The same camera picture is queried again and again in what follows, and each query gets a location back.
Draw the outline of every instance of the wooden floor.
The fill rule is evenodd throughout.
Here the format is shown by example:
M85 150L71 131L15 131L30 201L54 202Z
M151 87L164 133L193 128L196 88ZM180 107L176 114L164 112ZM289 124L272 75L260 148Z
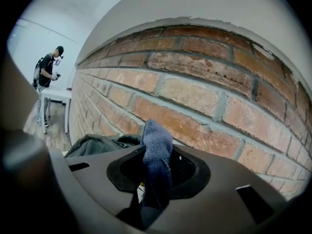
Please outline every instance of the wooden floor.
M46 134L43 134L42 126L37 123L37 108L34 106L24 127L26 133L37 135L48 147L60 149L63 154L71 147L69 134L65 133L65 106L61 103L51 102L51 117L48 119L49 127L46 128Z

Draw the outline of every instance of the white wall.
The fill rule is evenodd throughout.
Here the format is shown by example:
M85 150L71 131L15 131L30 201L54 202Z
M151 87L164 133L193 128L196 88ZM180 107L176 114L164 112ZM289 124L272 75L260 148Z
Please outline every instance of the white wall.
M79 11L70 0L33 0L16 23L24 28L15 39L14 52L10 42L8 49L17 67L31 83L37 61L62 45L64 58L53 68L61 78L51 85L65 89L71 86L75 60L95 24L92 15Z
M96 25L77 62L114 38L178 23L215 26L253 39L281 58L312 97L311 46L283 0L121 0Z

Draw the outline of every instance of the black cap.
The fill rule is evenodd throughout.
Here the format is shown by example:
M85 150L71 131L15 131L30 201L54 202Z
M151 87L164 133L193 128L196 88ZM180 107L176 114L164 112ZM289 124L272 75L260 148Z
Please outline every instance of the black cap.
M59 46L59 47L56 48L56 50L57 50L57 49L58 49L59 55L61 56L61 55L63 54L63 52L64 52L63 46Z

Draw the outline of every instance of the backpack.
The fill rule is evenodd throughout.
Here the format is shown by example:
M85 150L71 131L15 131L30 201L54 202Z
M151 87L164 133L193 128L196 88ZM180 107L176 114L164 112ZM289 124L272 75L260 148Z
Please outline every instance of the backpack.
M40 71L41 71L41 62L43 61L43 57L41 57L39 59L39 61L37 62L36 66L35 66L35 71L34 71L34 79L33 79L33 83L31 84L34 89L37 89L38 87L38 80L39 80L39 76L40 76Z

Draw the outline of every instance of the brick wall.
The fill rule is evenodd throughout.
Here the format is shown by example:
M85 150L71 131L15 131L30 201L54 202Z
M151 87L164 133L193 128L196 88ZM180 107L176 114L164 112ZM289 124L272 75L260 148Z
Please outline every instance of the brick wall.
M86 133L140 134L149 118L180 143L237 160L287 199L311 175L311 102L281 61L243 37L161 27L78 65L73 142Z

